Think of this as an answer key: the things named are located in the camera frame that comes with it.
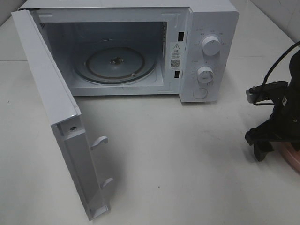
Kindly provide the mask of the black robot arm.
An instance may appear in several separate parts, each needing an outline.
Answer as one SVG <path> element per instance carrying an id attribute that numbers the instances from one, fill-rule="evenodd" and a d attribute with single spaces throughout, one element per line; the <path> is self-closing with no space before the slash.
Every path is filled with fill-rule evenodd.
<path id="1" fill-rule="evenodd" d="M 291 57 L 289 71 L 290 82 L 262 84 L 246 91 L 249 103 L 270 100 L 274 106 L 268 120 L 245 134 L 257 161 L 263 161 L 274 150 L 272 142 L 288 142 L 300 150 L 300 52 Z"/>

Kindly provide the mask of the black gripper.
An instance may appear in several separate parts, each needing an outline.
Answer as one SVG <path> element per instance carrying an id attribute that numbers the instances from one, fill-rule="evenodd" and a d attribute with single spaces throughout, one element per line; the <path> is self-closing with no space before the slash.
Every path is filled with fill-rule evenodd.
<path id="1" fill-rule="evenodd" d="M 254 147 L 257 161 L 263 161 L 267 154 L 273 152 L 272 142 L 287 142 L 299 151 L 300 94 L 285 92 L 283 99 L 274 105 L 269 119 L 247 131 L 245 139 Z"/>

